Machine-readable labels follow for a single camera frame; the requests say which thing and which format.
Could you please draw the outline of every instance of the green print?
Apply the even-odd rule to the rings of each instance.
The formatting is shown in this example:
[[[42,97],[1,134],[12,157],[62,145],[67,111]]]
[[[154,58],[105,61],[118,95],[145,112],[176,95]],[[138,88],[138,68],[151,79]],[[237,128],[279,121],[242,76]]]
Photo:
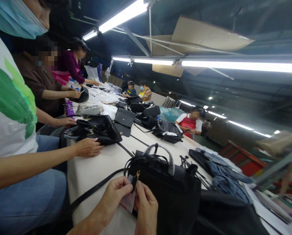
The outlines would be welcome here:
[[[28,102],[28,100],[31,100],[29,93],[32,92],[24,84],[21,75],[7,61],[7,59],[5,59],[5,62],[8,71],[13,76],[13,79],[17,81],[13,82],[12,79],[10,79],[10,77],[2,69],[0,69],[0,112],[14,121],[26,124],[25,139],[27,139],[35,131],[36,117],[34,114],[36,113],[36,106],[35,103],[32,104]],[[21,91],[23,91],[24,94],[27,93],[29,98],[25,98]]]

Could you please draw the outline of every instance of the purple shirt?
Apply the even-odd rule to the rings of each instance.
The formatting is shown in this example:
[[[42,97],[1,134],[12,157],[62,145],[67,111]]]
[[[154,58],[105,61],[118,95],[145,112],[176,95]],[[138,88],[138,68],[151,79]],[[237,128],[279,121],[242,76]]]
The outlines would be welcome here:
[[[85,82],[85,78],[81,76],[81,62],[76,62],[73,51],[62,50],[61,55],[58,56],[58,71],[68,71],[71,77],[78,81],[79,84]]]

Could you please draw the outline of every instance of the paper tag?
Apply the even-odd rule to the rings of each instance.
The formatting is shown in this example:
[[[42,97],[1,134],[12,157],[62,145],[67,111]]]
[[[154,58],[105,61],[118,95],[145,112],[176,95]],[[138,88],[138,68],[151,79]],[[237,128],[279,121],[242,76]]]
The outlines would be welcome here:
[[[128,182],[129,183],[132,183],[133,179],[134,179],[134,177],[132,175],[129,175]],[[129,211],[131,214],[132,214],[133,208],[134,208],[135,196],[136,196],[136,187],[135,187],[135,189],[131,193],[127,194],[120,201],[120,205],[123,208],[125,208],[127,211]]]

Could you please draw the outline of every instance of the light fixture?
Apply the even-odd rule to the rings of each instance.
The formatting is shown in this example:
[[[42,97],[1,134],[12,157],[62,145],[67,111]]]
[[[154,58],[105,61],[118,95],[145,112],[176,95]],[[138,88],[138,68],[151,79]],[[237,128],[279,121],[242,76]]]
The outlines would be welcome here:
[[[214,115],[214,116],[217,116],[217,117],[219,117],[219,118],[223,118],[223,119],[225,119],[226,117],[224,117],[224,116],[222,116],[222,115],[220,115],[220,114],[216,114],[216,113],[214,113],[214,112],[208,112],[209,114],[212,114],[212,115]]]
[[[270,135],[262,134],[262,133],[260,133],[260,132],[257,132],[257,131],[254,131],[254,132],[255,132],[255,133],[257,133],[257,134],[259,134],[259,135],[263,135],[263,136],[265,136],[265,137],[271,138],[271,136],[270,136]]]
[[[239,123],[236,123],[236,122],[233,122],[233,121],[228,121],[229,123],[232,123],[232,124],[234,124],[234,125],[236,125],[236,126],[239,126],[239,127],[242,127],[242,128],[245,128],[245,129],[247,129],[247,130],[249,130],[249,131],[253,131],[253,129],[251,129],[251,128],[249,128],[249,127],[246,127],[246,126],[244,126],[244,125],[241,125],[241,124],[239,124]]]
[[[182,66],[204,67],[216,69],[237,69],[268,72],[290,72],[291,63],[252,63],[252,62],[224,62],[224,61],[182,61]]]
[[[131,62],[130,59],[125,59],[125,58],[118,58],[118,57],[113,57],[113,60],[118,60],[118,61],[124,61],[124,62]]]
[[[86,34],[86,35],[83,37],[83,39],[84,39],[85,41],[87,41],[88,39],[91,39],[91,38],[95,37],[97,34],[98,34],[97,31],[93,30],[93,31],[91,31],[90,33]]]
[[[125,8],[123,11],[118,13],[116,16],[109,19],[106,23],[103,23],[99,27],[101,33],[105,33],[108,30],[117,27],[118,25],[140,15],[141,13],[147,11],[148,3],[144,4],[144,0],[137,0],[129,7]]]
[[[145,63],[145,64],[158,64],[158,65],[172,65],[172,60],[147,60],[147,59],[135,59],[135,63]]]

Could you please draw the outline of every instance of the blue face mask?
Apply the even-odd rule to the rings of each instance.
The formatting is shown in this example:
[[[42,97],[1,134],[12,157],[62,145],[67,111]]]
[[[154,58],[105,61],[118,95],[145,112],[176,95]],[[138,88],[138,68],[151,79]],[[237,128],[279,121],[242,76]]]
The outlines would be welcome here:
[[[0,0],[0,30],[26,39],[48,32],[22,0]]]

